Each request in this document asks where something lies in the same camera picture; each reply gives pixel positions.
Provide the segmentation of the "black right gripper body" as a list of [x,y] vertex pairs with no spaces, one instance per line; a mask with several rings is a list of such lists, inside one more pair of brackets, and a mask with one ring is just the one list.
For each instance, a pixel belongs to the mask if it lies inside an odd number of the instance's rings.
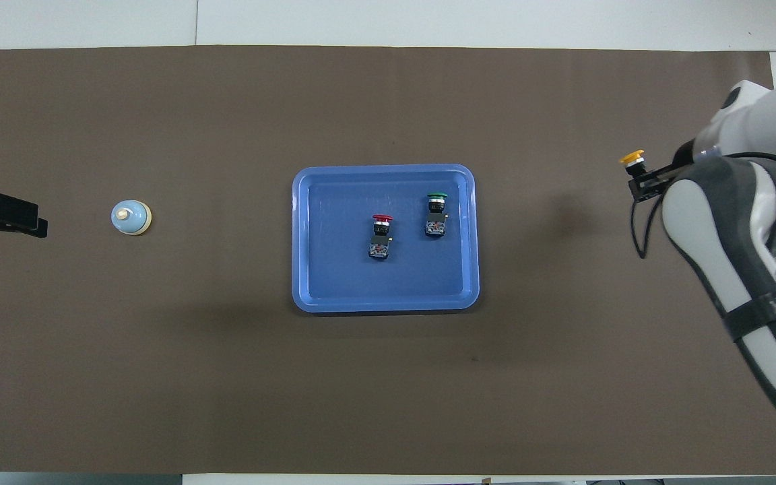
[[694,142],[695,140],[684,142],[672,156],[671,163],[658,170],[657,179],[662,191],[668,189],[669,185],[694,163]]

